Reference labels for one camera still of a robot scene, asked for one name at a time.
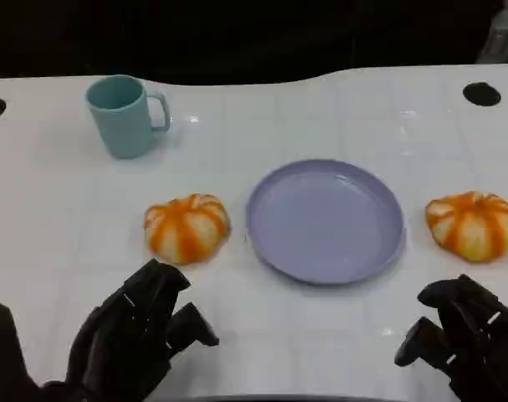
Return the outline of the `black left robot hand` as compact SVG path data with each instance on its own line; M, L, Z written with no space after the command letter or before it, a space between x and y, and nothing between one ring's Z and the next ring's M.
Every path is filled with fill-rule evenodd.
M66 384L99 401L143 401L175 355L195 342L217 346L192 303L175 308L190 285L178 268L149 260L86 318L70 349Z

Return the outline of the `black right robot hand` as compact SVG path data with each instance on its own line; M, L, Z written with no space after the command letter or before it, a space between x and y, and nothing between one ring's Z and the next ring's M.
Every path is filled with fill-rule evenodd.
M420 317L394 363L422 359L449 377L461 401L508 401L508 307L467 275L427 285L418 300L437 310L441 324Z

